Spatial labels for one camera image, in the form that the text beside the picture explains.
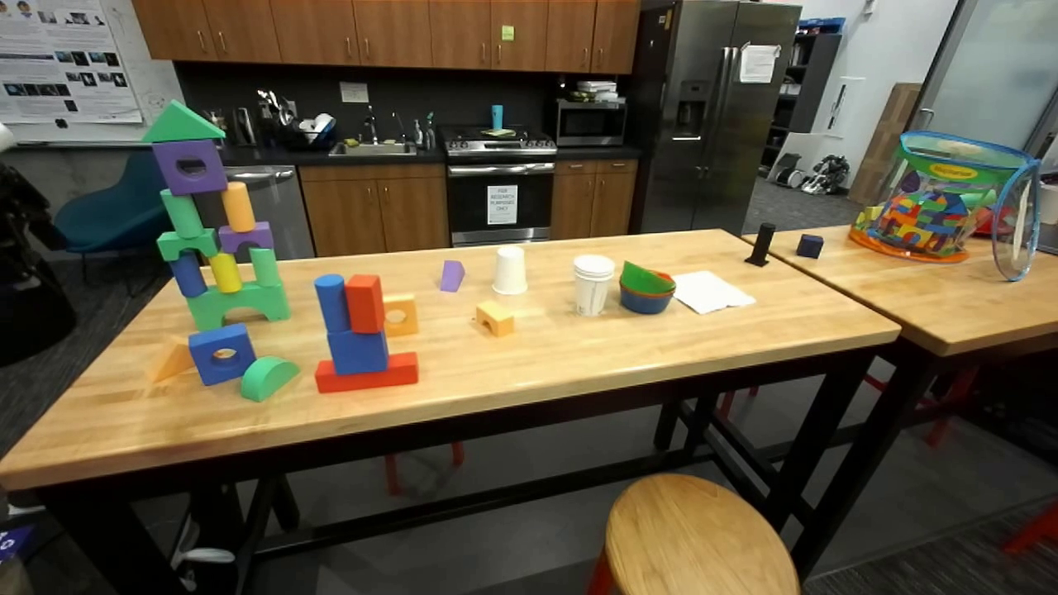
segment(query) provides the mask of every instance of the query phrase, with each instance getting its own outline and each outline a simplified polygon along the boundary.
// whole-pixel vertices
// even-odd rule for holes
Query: red block
[[[352,309],[353,333],[385,333],[385,282],[374,275],[353,275],[344,282],[344,306]]]
[[[316,364],[316,388],[320,393],[400,387],[400,384],[417,384],[417,381],[420,381],[420,358],[417,352],[394,352],[391,370],[353,372],[353,377],[337,377],[332,360]]]

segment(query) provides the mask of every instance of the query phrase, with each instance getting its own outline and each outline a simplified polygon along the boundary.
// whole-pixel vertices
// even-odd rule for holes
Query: upper cabinet
[[[632,72],[637,0],[136,0],[156,59]]]
[[[267,0],[136,0],[158,59],[281,61]]]

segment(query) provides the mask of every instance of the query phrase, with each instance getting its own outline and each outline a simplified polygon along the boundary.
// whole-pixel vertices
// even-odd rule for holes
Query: wooden stool
[[[780,535],[742,495],[699,477],[632,483],[606,521],[593,595],[797,595]]]

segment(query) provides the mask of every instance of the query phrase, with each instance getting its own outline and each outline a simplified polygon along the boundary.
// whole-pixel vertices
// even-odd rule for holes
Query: block tower
[[[254,217],[246,180],[227,180],[216,149],[216,138],[225,138],[225,132],[188,104],[170,102],[143,138],[153,144],[170,183],[161,187],[161,206],[172,231],[158,235],[158,252],[191,306],[195,328],[216,331],[234,306],[259,309],[267,321],[291,318],[274,265],[271,225]],[[227,225],[220,231],[204,229],[195,196],[222,196]],[[240,243],[247,243],[254,282],[237,278],[234,254]],[[204,285],[199,256],[208,261],[216,287]]]
[[[420,381],[417,352],[391,352],[385,285],[374,275],[316,278],[316,300],[325,309],[332,360],[316,364],[316,388],[367,388]]]

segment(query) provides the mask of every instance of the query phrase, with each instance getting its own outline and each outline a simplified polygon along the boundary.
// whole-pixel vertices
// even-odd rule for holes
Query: stainless steel refrigerator
[[[646,169],[632,231],[742,231],[797,15],[799,6],[646,0],[629,123]],[[780,50],[771,74],[762,45]]]

